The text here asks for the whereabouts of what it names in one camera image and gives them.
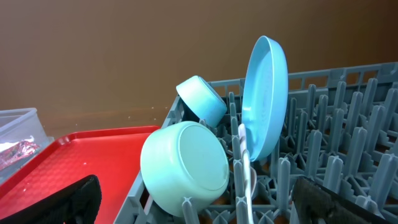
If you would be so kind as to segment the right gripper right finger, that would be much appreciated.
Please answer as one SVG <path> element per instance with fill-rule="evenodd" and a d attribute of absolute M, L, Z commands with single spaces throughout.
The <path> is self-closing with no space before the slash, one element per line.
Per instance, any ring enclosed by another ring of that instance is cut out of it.
<path fill-rule="evenodd" d="M 307 177 L 299 177 L 292 189 L 292 205 L 299 224 L 383 224 L 388 221 L 344 199 Z"/>

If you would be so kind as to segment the white plastic spoon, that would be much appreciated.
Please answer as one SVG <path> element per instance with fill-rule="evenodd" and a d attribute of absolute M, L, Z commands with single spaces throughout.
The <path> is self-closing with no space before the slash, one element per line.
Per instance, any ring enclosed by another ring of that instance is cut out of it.
<path fill-rule="evenodd" d="M 248 223 L 254 224 L 253 213 L 252 213 L 252 187 L 251 187 L 251 166 L 249 160 L 248 150 L 245 149 L 242 152 L 242 160 L 243 160 L 243 174 L 244 174 L 244 193 L 246 197 L 246 204 L 248 210 Z"/>

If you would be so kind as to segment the light blue plate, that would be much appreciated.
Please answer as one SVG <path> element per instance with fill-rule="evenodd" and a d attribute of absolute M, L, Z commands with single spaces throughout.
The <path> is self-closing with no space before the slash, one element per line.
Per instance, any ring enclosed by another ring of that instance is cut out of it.
<path fill-rule="evenodd" d="M 274 150 L 284 125 L 288 89 L 285 53 L 278 42 L 263 35 L 251 53 L 242 102 L 241 122 L 251 161 L 265 159 Z"/>

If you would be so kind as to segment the blue bowl with food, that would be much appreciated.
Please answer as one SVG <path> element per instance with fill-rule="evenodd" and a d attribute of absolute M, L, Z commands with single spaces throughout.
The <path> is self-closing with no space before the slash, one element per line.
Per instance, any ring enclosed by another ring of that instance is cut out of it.
<path fill-rule="evenodd" d="M 212 128 L 217 127 L 226 114 L 226 103 L 210 84 L 198 75 L 177 85 L 176 91 L 191 111 Z"/>

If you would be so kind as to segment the mint green bowl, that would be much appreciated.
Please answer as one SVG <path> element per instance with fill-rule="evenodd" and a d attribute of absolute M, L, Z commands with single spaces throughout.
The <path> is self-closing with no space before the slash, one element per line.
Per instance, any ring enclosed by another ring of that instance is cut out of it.
<path fill-rule="evenodd" d="M 191 197 L 200 211 L 212 204 L 229 183 L 229 164 L 218 138 L 204 125 L 183 121 L 149 135 L 141 151 L 141 174 L 154 202 L 182 217 Z"/>

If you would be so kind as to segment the white plastic fork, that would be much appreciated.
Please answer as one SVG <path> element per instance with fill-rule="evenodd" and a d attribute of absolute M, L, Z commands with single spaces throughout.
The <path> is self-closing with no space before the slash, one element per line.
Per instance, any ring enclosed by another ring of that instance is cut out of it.
<path fill-rule="evenodd" d="M 246 127 L 243 123 L 238 126 L 239 145 L 241 158 L 245 162 L 249 162 L 249 151 L 247 147 Z"/>

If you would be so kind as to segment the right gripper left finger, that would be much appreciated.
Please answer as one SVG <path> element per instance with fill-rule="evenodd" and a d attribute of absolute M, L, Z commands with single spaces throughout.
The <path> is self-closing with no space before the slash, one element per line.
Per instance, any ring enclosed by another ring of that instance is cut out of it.
<path fill-rule="evenodd" d="M 1 219 L 1 224 L 94 224 L 102 199 L 97 176 L 88 175 Z"/>

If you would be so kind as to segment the red snack wrapper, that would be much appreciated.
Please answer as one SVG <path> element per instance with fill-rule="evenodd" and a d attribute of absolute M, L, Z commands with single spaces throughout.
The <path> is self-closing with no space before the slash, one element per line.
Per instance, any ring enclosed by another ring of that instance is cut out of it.
<path fill-rule="evenodd" d="M 1 170 L 15 164 L 21 159 L 33 155 L 39 148 L 40 146 L 36 143 L 24 140 L 1 151 Z"/>

